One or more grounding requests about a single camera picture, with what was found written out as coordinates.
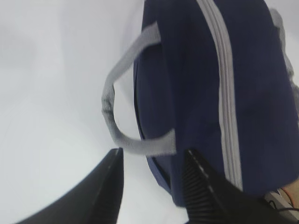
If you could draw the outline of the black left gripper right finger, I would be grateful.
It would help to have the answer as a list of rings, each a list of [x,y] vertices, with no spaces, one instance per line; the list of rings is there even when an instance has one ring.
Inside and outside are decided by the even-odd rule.
[[[183,198],[190,224],[297,224],[299,210],[279,202],[255,199],[218,174],[195,149],[185,151]]]

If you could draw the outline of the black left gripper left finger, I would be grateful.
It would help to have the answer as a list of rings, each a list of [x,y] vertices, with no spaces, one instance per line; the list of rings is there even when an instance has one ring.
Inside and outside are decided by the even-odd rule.
[[[122,148],[111,149],[76,187],[22,224],[115,224],[124,187]]]

